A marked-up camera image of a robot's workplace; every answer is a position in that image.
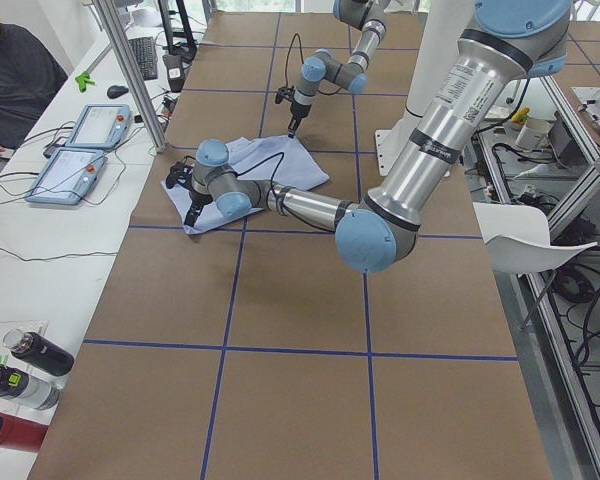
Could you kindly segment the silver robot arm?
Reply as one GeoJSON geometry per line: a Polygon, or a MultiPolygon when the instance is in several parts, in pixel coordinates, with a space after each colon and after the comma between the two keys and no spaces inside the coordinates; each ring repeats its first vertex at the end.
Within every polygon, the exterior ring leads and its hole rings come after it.
{"type": "Polygon", "coordinates": [[[361,37],[346,63],[335,59],[326,49],[318,49],[303,61],[296,86],[280,87],[275,103],[288,100],[291,120],[288,136],[293,138],[311,110],[319,87],[328,81],[350,94],[363,92],[367,84],[366,71],[370,60],[387,33],[386,8],[389,1],[338,0],[333,4],[333,16],[361,32],[361,37]]]}
{"type": "Polygon", "coordinates": [[[206,140],[185,177],[186,224],[208,204],[229,220],[276,210],[333,232],[351,268],[388,268],[413,250],[424,204],[504,87],[563,68],[571,11],[568,1],[433,2],[415,71],[427,84],[428,105],[422,114],[406,113],[389,132],[395,158],[379,186],[355,204],[273,179],[251,180],[231,168],[225,143],[206,140]]]}

